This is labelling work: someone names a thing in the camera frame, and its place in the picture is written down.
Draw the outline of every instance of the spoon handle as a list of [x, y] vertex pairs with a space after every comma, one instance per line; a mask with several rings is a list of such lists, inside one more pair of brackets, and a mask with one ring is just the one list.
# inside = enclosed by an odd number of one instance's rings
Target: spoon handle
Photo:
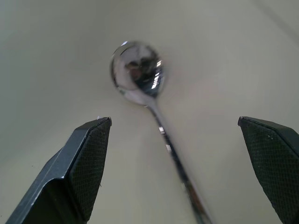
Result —
[[157, 105], [151, 104], [151, 105], [148, 105], [147, 108], [152, 112], [152, 114], [154, 115], [154, 117], [159, 125], [160, 133], [164, 137], [164, 140], [166, 143], [166, 148], [167, 148], [169, 154], [171, 155], [171, 158], [176, 166], [178, 175], [182, 182], [183, 190], [185, 191], [186, 195], [188, 196], [188, 199], [192, 206], [197, 223], [198, 224], [214, 224], [214, 222], [212, 222], [209, 212], [207, 211], [206, 206], [204, 206], [204, 204], [203, 204], [203, 199], [202, 199], [201, 195], [198, 193], [198, 191], [194, 187], [195, 185], [192, 183], [192, 181], [188, 177], [188, 174], [186, 173], [186, 171], [178, 157], [177, 151], [171, 142], [171, 139], [165, 129], [165, 126], [163, 125], [163, 117], [162, 117], [160, 111], [158, 110]]

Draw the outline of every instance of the metal spoon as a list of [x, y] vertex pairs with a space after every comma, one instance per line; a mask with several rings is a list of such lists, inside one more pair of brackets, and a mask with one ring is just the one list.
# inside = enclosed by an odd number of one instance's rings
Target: metal spoon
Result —
[[156, 97], [164, 81], [162, 60], [150, 46], [142, 42], [124, 42], [114, 52], [110, 69], [112, 80], [119, 92], [128, 100], [147, 107], [153, 113], [164, 137], [166, 148], [175, 163], [197, 223], [212, 224], [211, 216], [203, 205], [201, 196], [180, 162], [156, 105]]

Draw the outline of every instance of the white wall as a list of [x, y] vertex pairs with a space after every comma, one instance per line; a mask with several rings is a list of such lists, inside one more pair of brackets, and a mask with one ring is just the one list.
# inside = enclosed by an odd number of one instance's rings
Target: white wall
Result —
[[158, 104], [216, 223], [280, 223], [237, 120], [299, 131], [298, 9], [295, 0], [2, 1], [0, 223], [73, 129], [98, 115], [113, 125], [89, 223], [195, 223], [154, 119], [111, 83], [110, 56], [125, 40], [153, 44], [166, 61]]

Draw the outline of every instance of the beige background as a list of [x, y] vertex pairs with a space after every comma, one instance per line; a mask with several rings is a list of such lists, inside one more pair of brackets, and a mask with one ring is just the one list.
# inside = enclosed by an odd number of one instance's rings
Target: beige background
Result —
[[217, 224], [279, 224], [253, 172], [239, 116], [299, 131], [297, 0], [3, 0], [0, 223], [73, 129], [112, 117], [89, 223], [195, 223], [147, 109], [113, 87], [125, 40], [159, 50], [158, 104]]

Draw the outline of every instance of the spoon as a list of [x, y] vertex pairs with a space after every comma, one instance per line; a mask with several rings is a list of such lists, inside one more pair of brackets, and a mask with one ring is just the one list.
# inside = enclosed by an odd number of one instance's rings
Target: spoon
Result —
[[154, 115], [164, 137], [166, 148], [176, 166], [182, 186], [199, 224], [212, 224], [202, 197], [189, 179], [165, 129], [156, 98], [163, 86], [163, 62], [156, 51], [142, 42], [124, 42], [113, 54], [110, 65], [112, 80], [128, 100], [147, 107]]

